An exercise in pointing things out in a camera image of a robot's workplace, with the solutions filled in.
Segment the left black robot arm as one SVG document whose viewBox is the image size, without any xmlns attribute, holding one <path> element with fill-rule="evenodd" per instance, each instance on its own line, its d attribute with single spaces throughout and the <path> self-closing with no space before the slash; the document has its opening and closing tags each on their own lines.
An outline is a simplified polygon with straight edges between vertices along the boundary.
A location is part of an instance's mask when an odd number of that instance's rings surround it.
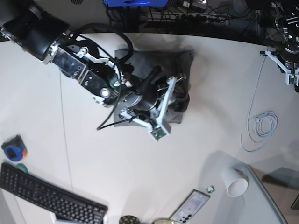
<svg viewBox="0 0 299 224">
<path fill-rule="evenodd" d="M 297 0 L 273 0 L 271 7 L 276 12 L 275 25 L 282 36 L 282 46 L 264 53 L 285 74 L 287 85 L 299 92 L 299 2 Z"/>
</svg>

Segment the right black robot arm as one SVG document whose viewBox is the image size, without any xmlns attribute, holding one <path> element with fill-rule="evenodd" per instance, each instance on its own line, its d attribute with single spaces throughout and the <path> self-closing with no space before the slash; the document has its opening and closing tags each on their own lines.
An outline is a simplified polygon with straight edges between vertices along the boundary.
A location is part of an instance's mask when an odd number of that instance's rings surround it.
<svg viewBox="0 0 299 224">
<path fill-rule="evenodd" d="M 127 44 L 126 55 L 101 56 L 103 48 L 82 35 L 92 28 L 118 35 Z M 170 133 L 165 116 L 177 79 L 167 78 L 166 92 L 161 94 L 154 84 L 154 79 L 162 73 L 160 66 L 155 66 L 146 78 L 137 77 L 128 63 L 134 53 L 133 44 L 124 33 L 102 23 L 71 30 L 68 23 L 32 0 L 1 1 L 0 32 L 38 60 L 55 64 L 64 75 L 77 80 L 98 104 L 111 106 L 119 123 L 134 122 L 150 133 Z"/>
</svg>

